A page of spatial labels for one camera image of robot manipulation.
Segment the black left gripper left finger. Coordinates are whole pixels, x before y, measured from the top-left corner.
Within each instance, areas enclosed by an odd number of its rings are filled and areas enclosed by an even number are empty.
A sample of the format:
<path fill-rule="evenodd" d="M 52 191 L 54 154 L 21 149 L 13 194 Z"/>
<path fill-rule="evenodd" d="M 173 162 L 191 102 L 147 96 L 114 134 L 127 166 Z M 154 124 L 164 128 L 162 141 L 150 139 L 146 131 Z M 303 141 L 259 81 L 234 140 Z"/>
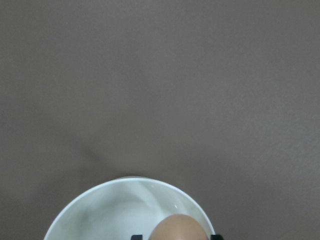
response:
<path fill-rule="evenodd" d="M 141 234 L 132 235 L 130 240 L 143 240 L 143 236 Z"/>

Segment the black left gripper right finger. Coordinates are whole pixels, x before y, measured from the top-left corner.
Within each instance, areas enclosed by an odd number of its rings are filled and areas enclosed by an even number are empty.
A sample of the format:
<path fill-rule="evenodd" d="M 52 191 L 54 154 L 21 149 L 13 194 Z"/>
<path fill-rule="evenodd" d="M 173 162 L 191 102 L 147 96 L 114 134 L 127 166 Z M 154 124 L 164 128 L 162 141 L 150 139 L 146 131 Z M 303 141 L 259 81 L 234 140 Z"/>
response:
<path fill-rule="evenodd" d="M 210 240 L 223 240 L 223 236 L 220 234 L 211 234 Z"/>

